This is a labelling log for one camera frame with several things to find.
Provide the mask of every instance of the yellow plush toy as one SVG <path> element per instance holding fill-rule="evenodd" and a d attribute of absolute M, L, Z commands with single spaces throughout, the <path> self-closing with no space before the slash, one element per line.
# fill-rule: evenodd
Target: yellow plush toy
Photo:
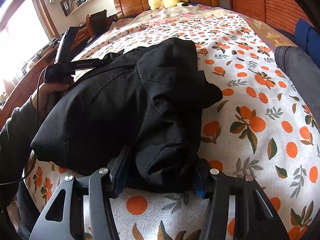
<path fill-rule="evenodd" d="M 174 6 L 182 6 L 183 3 L 189 2 L 188 0 L 148 0 L 150 9 L 170 8 Z"/>

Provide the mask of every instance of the orange floral bedspread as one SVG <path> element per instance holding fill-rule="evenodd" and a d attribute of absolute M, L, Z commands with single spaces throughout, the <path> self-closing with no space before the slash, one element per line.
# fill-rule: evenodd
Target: orange floral bedspread
<path fill-rule="evenodd" d="M 277 68 L 271 49 L 241 15 L 206 6 L 147 11 L 113 23 L 75 60 L 103 58 L 108 52 L 127 52 L 170 37 L 194 41 L 198 68 L 224 95 L 203 111 L 199 156 L 229 176 L 254 176 L 290 238 L 298 239 L 320 208 L 319 127 L 290 79 Z M 26 183 L 39 210 L 70 173 L 75 174 L 54 163 L 36 162 Z M 191 192 L 126 189 L 111 203 L 121 239 L 195 240 L 208 202 Z M 84 210 L 90 238 L 87 201 Z M 226 239 L 233 236 L 234 213 L 235 199 L 230 197 Z"/>

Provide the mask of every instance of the window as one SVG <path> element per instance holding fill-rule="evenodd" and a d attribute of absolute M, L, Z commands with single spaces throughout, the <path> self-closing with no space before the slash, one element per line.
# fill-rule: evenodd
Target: window
<path fill-rule="evenodd" d="M 33 1 L 25 0 L 0 33 L 0 80 L 10 81 L 49 42 Z"/>

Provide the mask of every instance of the screw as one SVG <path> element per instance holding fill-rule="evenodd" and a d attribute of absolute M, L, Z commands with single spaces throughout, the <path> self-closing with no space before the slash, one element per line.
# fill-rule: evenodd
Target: screw
<path fill-rule="evenodd" d="M 217 170 L 217 169 L 211 169 L 211 170 L 210 170 L 210 173 L 213 174 L 213 175 L 218 175 L 218 174 L 219 174 L 219 170 Z"/>
<path fill-rule="evenodd" d="M 253 177 L 251 175 L 246 175 L 245 180 L 246 181 L 253 181 Z"/>
<path fill-rule="evenodd" d="M 99 173 L 100 174 L 106 174 L 106 173 L 108 173 L 109 172 L 109 169 L 108 168 L 101 168 L 100 170 L 99 170 Z"/>
<path fill-rule="evenodd" d="M 69 174 L 67 176 L 64 177 L 65 181 L 72 181 L 73 180 L 73 175 Z"/>

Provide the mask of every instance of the wooden chair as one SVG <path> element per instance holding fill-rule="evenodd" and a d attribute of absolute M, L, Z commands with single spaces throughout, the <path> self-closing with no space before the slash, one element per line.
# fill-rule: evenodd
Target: wooden chair
<path fill-rule="evenodd" d="M 88 14 L 85 22 L 91 38 L 105 33 L 108 23 L 107 10 L 95 14 Z"/>

